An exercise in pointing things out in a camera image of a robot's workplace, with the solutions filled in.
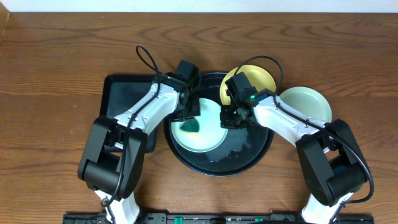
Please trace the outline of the mint green plate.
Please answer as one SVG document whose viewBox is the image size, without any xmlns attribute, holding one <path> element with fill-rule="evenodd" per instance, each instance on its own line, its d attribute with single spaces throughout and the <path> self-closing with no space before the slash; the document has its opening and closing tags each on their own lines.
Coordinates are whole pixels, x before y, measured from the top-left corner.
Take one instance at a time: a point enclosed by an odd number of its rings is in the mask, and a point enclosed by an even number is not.
<svg viewBox="0 0 398 224">
<path fill-rule="evenodd" d="M 186 133 L 179 130 L 183 121 L 171 122 L 171 132 L 177 143 L 191 152 L 208 152 L 218 147 L 225 139 L 228 130 L 220 123 L 221 106 L 215 101 L 200 98 L 200 115 L 196 118 L 200 124 L 198 133 Z"/>
<path fill-rule="evenodd" d="M 332 121 L 332 110 L 326 98 L 314 89 L 296 86 L 282 92 L 283 102 L 299 112 L 326 122 Z"/>
</svg>

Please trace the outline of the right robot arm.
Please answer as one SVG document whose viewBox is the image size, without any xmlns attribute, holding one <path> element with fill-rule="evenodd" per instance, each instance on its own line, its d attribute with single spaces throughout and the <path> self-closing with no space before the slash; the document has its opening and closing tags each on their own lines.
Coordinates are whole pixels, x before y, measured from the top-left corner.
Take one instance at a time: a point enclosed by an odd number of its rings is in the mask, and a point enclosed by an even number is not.
<svg viewBox="0 0 398 224">
<path fill-rule="evenodd" d="M 349 125 L 309 117 L 287 105 L 273 91 L 254 87 L 225 90 L 230 98 L 221 107 L 226 128 L 262 126 L 296 147 L 311 193 L 301 211 L 307 223 L 335 223 L 351 196 L 373 178 Z"/>
</svg>

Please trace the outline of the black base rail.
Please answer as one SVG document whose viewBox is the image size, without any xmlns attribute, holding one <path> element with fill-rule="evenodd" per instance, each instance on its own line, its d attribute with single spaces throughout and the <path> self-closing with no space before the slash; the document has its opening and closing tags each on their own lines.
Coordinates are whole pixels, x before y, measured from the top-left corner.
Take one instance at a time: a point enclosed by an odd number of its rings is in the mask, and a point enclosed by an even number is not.
<svg viewBox="0 0 398 224">
<path fill-rule="evenodd" d="M 106 224 L 105 213 L 65 214 L 63 224 Z M 272 213 L 268 215 L 187 215 L 166 213 L 145 213 L 140 215 L 138 224 L 252 224 L 252 223 L 303 223 L 299 214 Z"/>
</svg>

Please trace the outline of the black rectangular tray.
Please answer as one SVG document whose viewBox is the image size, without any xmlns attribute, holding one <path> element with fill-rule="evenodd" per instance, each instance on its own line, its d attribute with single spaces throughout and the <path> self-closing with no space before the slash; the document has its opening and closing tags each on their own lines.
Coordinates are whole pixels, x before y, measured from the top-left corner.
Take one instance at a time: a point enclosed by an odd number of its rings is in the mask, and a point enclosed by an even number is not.
<svg viewBox="0 0 398 224">
<path fill-rule="evenodd" d="M 148 75 L 112 74 L 104 79 L 99 114 L 113 118 L 134 106 L 150 90 Z"/>
</svg>

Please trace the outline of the black round tray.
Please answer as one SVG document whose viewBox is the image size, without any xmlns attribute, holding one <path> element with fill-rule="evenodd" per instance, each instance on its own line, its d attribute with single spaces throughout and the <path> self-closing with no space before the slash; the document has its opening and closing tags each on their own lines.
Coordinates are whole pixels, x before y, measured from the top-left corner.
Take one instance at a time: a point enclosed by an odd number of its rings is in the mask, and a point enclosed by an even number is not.
<svg viewBox="0 0 398 224">
<path fill-rule="evenodd" d="M 202 76 L 199 99 L 206 98 L 221 106 L 220 85 L 226 72 L 210 72 Z M 271 146 L 274 132 L 252 126 L 227 129 L 223 142 L 208 152 L 191 152 L 180 146 L 172 136 L 171 119 L 164 119 L 164 133 L 174 156 L 187 167 L 205 175 L 230 176 L 244 172 L 258 163 Z"/>
</svg>

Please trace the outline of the green yellow sponge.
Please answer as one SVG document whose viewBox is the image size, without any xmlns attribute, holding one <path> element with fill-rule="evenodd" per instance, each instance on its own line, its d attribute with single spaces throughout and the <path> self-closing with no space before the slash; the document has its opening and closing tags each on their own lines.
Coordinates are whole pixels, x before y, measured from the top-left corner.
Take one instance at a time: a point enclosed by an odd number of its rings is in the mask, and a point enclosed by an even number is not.
<svg viewBox="0 0 398 224">
<path fill-rule="evenodd" d="M 198 133 L 200 124 L 196 118 L 188 119 L 180 125 L 179 130 L 186 133 Z"/>
</svg>

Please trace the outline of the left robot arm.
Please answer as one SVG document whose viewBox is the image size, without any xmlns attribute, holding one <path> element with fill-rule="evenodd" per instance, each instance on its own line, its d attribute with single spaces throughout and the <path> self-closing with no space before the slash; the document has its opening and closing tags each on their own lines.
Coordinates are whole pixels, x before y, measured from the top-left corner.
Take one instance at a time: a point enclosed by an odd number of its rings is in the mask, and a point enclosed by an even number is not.
<svg viewBox="0 0 398 224">
<path fill-rule="evenodd" d="M 158 74 L 148 92 L 125 112 L 99 116 L 91 126 L 78 167 L 78 178 L 100 197 L 110 223 L 135 223 L 139 214 L 134 189 L 140 179 L 148 135 L 168 115 L 198 113 L 193 94 L 198 73 Z"/>
</svg>

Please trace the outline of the yellow plate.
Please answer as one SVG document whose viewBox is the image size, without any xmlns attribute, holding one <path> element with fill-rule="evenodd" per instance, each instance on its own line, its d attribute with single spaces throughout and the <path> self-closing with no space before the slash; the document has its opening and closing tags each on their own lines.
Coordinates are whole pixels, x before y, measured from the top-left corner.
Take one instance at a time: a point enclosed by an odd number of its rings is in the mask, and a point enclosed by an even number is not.
<svg viewBox="0 0 398 224">
<path fill-rule="evenodd" d="M 234 68 L 231 71 L 229 71 L 227 73 L 227 75 L 224 77 L 223 81 L 221 82 L 220 85 L 220 100 L 221 100 L 221 104 L 222 105 L 230 105 L 231 104 L 231 98 L 227 95 L 226 90 L 227 90 L 227 86 L 226 86 L 226 80 L 230 79 L 235 71 L 238 68 Z M 275 81 L 273 79 L 273 77 L 271 76 L 271 74 L 261 68 L 258 67 L 256 65 L 243 65 L 239 71 L 243 72 L 249 82 L 251 83 L 252 86 L 256 87 L 257 91 L 263 90 L 263 89 L 269 89 L 271 91 L 275 91 L 276 90 L 276 84 Z"/>
</svg>

